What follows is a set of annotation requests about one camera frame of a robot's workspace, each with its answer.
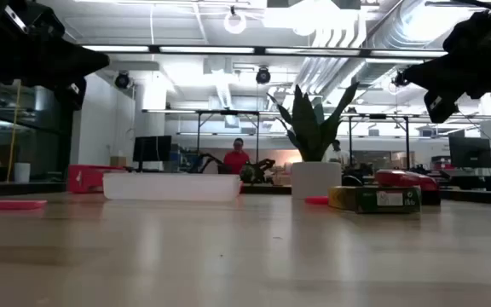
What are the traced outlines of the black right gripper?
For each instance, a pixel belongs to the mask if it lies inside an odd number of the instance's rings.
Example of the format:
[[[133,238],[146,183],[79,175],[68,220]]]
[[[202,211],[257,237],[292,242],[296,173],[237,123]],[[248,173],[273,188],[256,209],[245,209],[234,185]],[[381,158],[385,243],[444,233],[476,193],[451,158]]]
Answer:
[[[463,94],[478,99],[489,92],[486,77],[490,70],[491,11],[476,12],[458,23],[442,47],[447,53],[441,58],[401,72],[402,86],[414,84],[427,90],[426,110],[430,121],[438,124],[459,111],[456,101]]]

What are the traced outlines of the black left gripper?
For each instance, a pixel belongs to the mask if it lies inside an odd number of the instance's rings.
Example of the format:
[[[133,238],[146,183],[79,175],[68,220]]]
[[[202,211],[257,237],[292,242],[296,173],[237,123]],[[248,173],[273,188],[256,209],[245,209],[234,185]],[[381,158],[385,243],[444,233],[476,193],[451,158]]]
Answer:
[[[0,79],[43,86],[78,111],[84,104],[85,76],[109,64],[109,57],[65,40],[66,30],[50,7],[9,0],[3,11],[6,34]]]

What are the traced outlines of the Crayola crayons box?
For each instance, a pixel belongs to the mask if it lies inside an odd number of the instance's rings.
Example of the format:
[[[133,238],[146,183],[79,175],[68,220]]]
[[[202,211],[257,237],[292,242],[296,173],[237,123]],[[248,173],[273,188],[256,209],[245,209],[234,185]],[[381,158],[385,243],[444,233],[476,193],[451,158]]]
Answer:
[[[357,214],[417,213],[422,200],[417,188],[342,186],[328,189],[328,205]]]

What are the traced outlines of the pink eraser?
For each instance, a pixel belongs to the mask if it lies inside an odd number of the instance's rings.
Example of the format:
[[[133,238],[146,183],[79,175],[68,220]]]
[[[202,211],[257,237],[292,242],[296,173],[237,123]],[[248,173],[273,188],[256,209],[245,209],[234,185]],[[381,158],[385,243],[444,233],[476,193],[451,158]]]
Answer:
[[[0,211],[30,211],[42,209],[46,200],[0,200]]]

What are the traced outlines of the black computer monitor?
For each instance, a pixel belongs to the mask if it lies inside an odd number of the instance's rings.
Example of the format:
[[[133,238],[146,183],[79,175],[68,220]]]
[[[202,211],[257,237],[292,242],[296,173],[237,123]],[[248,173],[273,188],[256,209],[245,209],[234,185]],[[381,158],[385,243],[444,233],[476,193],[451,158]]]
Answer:
[[[134,142],[132,161],[138,163],[138,172],[144,172],[146,162],[170,161],[170,151],[171,136],[138,136]]]
[[[452,165],[456,168],[491,168],[489,139],[450,136],[448,138]]]

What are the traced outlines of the red stapler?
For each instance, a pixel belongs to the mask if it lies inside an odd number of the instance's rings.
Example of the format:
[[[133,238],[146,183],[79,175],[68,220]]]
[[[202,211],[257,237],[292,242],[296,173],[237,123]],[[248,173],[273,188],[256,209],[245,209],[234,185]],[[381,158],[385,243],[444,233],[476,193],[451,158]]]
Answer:
[[[424,206],[441,204],[439,185],[432,177],[411,171],[379,170],[374,174],[374,180],[384,187],[419,188]]]

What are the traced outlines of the white cup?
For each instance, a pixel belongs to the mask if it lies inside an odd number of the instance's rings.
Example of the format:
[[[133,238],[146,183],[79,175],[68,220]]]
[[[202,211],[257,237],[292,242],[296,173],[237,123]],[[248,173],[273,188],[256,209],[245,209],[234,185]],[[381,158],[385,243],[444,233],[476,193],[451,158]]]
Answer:
[[[29,183],[31,175],[31,164],[18,162],[14,164],[14,181],[17,183]]]

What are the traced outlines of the long ceiling light bar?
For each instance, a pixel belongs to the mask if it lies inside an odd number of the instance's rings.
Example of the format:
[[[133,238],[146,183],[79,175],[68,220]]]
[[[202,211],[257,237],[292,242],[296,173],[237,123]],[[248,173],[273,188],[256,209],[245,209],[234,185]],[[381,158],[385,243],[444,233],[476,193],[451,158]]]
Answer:
[[[441,49],[366,49],[314,47],[262,47],[222,45],[94,45],[84,48],[107,54],[164,55],[254,55],[295,57],[338,57],[377,59],[434,59],[447,52]]]

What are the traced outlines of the green snake plant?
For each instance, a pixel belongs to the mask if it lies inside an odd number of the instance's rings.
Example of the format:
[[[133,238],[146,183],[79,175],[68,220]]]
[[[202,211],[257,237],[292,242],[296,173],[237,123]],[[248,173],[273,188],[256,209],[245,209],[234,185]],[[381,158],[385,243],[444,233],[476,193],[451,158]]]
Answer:
[[[329,146],[336,139],[338,127],[342,123],[344,109],[354,100],[359,84],[349,86],[338,105],[326,118],[323,106],[315,107],[307,93],[297,85],[294,90],[292,110],[288,111],[270,94],[280,114],[279,121],[286,129],[287,137],[301,154],[303,162],[321,162]]]

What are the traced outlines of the clear plastic pencil box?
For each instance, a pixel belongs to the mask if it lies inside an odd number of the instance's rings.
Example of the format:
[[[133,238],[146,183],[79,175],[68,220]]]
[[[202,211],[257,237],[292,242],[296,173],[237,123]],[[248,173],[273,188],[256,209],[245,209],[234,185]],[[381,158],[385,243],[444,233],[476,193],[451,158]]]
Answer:
[[[241,188],[238,175],[106,173],[102,181],[110,200],[229,202]]]

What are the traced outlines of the white plant pot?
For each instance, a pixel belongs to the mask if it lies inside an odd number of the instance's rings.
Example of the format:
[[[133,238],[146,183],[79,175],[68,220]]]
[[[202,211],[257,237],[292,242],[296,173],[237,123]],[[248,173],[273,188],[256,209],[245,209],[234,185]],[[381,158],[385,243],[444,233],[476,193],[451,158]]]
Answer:
[[[342,184],[342,166],[338,162],[298,162],[292,165],[292,198],[327,196],[328,189]]]

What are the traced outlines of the person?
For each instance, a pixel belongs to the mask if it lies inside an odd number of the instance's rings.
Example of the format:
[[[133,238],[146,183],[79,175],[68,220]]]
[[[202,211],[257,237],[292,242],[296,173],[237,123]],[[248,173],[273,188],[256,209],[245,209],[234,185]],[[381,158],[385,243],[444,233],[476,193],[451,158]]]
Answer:
[[[223,163],[229,167],[231,174],[239,175],[242,167],[250,162],[250,156],[243,147],[244,140],[236,138],[233,142],[233,149],[227,152],[223,158]]]

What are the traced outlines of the background black station frame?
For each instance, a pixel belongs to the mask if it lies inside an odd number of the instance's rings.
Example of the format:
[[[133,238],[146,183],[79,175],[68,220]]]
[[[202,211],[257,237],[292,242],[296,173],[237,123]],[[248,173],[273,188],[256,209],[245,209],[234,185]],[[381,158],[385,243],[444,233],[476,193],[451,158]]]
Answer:
[[[243,115],[247,118],[250,118],[251,116],[256,116],[257,121],[252,121],[254,127],[256,128],[256,162],[259,161],[259,137],[260,137],[260,132],[259,132],[259,125],[260,125],[260,112],[259,111],[247,111],[247,110],[233,110],[233,109],[219,109],[219,110],[196,110],[194,113],[198,116],[197,119],[197,132],[196,132],[196,151],[199,153],[200,151],[200,132],[201,132],[201,127],[205,123],[205,121],[202,120],[202,115],[203,114],[208,114],[209,120],[213,115],[218,114],[222,116],[240,116]]]
[[[353,122],[360,123],[365,120],[373,120],[375,123],[391,120],[405,132],[405,152],[406,152],[406,169],[411,169],[411,154],[410,154],[410,117],[402,114],[387,114],[387,113],[351,113],[346,117],[349,128],[349,152],[353,151]]]

